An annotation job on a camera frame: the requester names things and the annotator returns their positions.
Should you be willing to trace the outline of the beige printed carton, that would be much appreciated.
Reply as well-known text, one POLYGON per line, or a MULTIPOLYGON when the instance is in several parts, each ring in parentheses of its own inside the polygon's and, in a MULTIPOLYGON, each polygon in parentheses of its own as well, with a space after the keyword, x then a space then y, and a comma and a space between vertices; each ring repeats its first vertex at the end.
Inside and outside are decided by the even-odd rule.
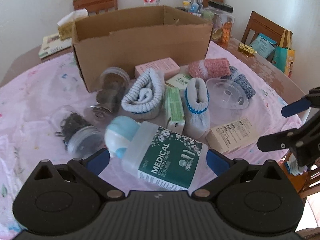
POLYGON ((206 136, 210 148, 223 155, 253 144, 258 138, 258 133, 248 118, 212 127, 206 136))

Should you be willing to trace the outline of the clear jar dark tea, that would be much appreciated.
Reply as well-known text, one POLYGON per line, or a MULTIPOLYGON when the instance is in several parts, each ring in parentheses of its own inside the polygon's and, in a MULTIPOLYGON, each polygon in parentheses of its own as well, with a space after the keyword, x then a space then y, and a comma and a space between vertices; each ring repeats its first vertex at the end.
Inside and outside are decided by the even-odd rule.
POLYGON ((105 147, 102 132, 72 106, 53 111, 49 122, 55 135, 63 140, 67 153, 76 158, 85 159, 105 147))

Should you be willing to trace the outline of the blue white round bottle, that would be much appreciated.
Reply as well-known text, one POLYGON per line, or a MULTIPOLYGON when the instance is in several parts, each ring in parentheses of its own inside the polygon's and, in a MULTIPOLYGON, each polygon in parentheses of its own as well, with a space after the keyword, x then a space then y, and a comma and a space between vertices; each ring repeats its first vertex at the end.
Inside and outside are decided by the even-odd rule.
POLYGON ((123 115, 115 117, 107 125, 104 140, 111 158, 123 157, 139 128, 140 123, 123 115))

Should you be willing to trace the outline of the medical cotton swab container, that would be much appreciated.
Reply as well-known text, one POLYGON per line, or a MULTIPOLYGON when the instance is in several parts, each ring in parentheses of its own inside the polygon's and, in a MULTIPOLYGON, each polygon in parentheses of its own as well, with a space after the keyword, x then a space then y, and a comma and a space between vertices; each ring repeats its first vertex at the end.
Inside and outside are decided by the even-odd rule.
POLYGON ((144 121, 121 157, 123 170, 169 191, 193 191, 206 167, 208 146, 144 121))

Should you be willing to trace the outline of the clear plastic bowl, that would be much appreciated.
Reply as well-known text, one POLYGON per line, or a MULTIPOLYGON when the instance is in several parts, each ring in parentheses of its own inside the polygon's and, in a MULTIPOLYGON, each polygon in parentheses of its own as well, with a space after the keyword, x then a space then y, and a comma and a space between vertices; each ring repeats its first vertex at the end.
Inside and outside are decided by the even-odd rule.
POLYGON ((242 110, 249 106, 244 90, 232 80, 208 79, 206 86, 211 106, 233 110, 242 110))

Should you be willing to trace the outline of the blue knitted sock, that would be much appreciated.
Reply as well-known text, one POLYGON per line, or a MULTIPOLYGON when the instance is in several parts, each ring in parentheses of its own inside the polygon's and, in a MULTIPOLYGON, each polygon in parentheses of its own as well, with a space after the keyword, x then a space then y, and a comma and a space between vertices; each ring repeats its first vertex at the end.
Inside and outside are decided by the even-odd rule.
POLYGON ((256 91, 254 90, 252 85, 249 83, 247 77, 233 66, 229 66, 229 70, 230 70, 230 74, 227 76, 221 77, 221 79, 231 80, 237 83, 243 89, 248 99, 251 99, 253 96, 255 96, 256 91))

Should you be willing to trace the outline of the white sock blue band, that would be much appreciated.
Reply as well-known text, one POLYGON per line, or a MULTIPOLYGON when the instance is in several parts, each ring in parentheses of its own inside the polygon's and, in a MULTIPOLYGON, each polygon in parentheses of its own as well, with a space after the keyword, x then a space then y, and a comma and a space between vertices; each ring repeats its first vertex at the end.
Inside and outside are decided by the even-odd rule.
POLYGON ((209 94, 203 79, 192 78, 186 89, 181 91, 185 116, 184 133, 199 140, 210 130, 209 94))

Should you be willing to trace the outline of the white sock blue stripe roll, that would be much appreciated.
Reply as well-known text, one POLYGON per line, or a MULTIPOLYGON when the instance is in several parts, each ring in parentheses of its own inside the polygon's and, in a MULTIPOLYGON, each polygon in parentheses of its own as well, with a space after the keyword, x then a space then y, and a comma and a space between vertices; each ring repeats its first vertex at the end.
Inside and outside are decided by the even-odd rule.
POLYGON ((164 92, 164 73, 149 68, 133 83, 122 98, 121 106, 137 119, 153 119, 161 111, 164 92))

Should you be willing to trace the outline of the green C&S tissue pack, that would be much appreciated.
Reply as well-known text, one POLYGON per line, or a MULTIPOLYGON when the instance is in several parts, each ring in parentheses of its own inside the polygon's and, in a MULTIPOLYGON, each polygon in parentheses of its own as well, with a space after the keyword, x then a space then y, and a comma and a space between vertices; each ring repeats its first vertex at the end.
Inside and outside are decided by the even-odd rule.
POLYGON ((188 74, 177 74, 171 78, 169 78, 165 84, 170 87, 178 88, 179 90, 186 89, 188 83, 191 80, 191 76, 188 74))

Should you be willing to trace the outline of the pink knitted sock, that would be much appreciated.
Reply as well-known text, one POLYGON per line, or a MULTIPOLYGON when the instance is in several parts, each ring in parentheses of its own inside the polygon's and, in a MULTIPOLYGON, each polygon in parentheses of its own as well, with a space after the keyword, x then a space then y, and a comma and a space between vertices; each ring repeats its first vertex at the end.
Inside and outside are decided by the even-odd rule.
POLYGON ((211 78, 229 76, 231 74, 229 61, 226 58, 204 59, 189 64, 188 72, 191 77, 198 77, 204 81, 211 78))

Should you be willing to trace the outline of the teal paper bag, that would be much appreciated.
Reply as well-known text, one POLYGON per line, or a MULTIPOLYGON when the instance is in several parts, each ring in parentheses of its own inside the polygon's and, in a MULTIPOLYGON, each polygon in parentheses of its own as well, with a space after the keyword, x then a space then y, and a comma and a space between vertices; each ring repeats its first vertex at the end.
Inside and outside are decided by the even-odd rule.
POLYGON ((272 64, 281 70, 289 79, 292 76, 295 51, 292 49, 292 33, 284 30, 280 44, 276 47, 272 64))

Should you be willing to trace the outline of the gold ornament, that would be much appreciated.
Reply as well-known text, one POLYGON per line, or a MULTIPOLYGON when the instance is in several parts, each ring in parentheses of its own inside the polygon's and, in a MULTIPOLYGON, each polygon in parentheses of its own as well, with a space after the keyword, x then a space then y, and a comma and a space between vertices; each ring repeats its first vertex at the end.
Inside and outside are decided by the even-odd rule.
POLYGON ((248 55, 254 55, 257 53, 257 51, 254 50, 251 46, 248 46, 248 45, 243 44, 241 42, 238 45, 238 51, 245 53, 245 54, 248 54, 248 55))

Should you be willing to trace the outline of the clear jar brown contents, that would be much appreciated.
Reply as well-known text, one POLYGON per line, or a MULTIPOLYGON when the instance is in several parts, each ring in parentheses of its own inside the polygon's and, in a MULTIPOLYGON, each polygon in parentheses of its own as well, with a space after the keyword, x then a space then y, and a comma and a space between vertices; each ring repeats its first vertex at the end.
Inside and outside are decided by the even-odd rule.
POLYGON ((99 77, 95 103, 85 110, 86 119, 98 129, 104 129, 116 117, 130 77, 119 67, 107 68, 99 77))

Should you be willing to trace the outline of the orange pill blister pack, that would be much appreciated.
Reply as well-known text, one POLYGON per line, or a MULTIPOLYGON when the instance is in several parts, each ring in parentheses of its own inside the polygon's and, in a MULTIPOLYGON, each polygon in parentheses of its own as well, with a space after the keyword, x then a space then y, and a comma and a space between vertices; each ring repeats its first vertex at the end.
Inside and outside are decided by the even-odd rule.
POLYGON ((232 22, 226 22, 222 27, 221 43, 227 44, 231 35, 232 22))

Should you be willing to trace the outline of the pink cardboard box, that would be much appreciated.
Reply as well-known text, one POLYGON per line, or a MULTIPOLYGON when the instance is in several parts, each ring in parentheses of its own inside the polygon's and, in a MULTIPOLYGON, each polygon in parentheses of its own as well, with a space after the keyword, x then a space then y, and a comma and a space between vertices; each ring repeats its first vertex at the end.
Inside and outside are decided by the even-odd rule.
POLYGON ((161 71, 164 74, 164 79, 167 80, 180 72, 178 64, 170 57, 156 60, 135 66, 135 78, 141 76, 147 69, 161 71))

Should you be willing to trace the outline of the large jar black lid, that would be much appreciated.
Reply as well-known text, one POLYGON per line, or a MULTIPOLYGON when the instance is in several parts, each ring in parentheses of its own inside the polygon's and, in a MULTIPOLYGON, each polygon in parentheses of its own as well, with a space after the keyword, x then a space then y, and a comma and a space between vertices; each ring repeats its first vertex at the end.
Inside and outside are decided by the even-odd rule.
POLYGON ((215 1, 209 1, 208 4, 209 6, 204 8, 202 16, 213 25, 211 40, 226 49, 228 43, 221 43, 222 27, 226 22, 232 22, 233 25, 235 19, 233 16, 233 7, 225 3, 215 1))

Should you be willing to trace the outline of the book on table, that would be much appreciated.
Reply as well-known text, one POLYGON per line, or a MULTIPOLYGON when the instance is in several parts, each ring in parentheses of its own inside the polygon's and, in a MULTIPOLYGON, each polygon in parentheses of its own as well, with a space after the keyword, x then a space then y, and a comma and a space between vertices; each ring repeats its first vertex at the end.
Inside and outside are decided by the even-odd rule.
POLYGON ((61 40, 59 33, 45 36, 42 40, 42 45, 39 50, 39 58, 44 59, 50 55, 58 53, 72 46, 72 38, 61 40))

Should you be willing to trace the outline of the brown cardboard box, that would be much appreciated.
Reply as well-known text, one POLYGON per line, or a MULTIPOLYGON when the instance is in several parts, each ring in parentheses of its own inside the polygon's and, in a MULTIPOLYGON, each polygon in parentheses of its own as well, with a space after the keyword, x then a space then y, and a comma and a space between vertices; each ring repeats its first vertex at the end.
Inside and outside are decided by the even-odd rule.
POLYGON ((130 77, 140 64, 172 58, 179 66, 206 57, 213 25, 169 7, 137 7, 88 16, 72 28, 73 51, 88 92, 108 67, 130 77))

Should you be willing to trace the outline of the tissue box gold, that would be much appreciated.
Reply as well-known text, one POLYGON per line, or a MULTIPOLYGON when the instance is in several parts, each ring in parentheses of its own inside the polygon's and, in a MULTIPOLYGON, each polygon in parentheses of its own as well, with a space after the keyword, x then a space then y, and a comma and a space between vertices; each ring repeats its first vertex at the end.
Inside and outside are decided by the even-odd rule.
POLYGON ((70 12, 68 15, 63 17, 57 23, 57 29, 59 32, 60 40, 66 40, 72 35, 72 27, 75 21, 81 20, 88 17, 88 11, 86 9, 80 9, 73 12, 70 12))

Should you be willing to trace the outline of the wooden chair back left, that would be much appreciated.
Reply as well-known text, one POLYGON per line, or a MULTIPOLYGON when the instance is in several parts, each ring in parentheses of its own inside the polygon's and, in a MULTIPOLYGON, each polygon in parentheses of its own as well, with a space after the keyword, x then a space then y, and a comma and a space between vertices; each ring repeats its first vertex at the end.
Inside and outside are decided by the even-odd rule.
POLYGON ((118 0, 73 0, 74 10, 86 9, 88 13, 96 15, 100 12, 118 10, 118 0))

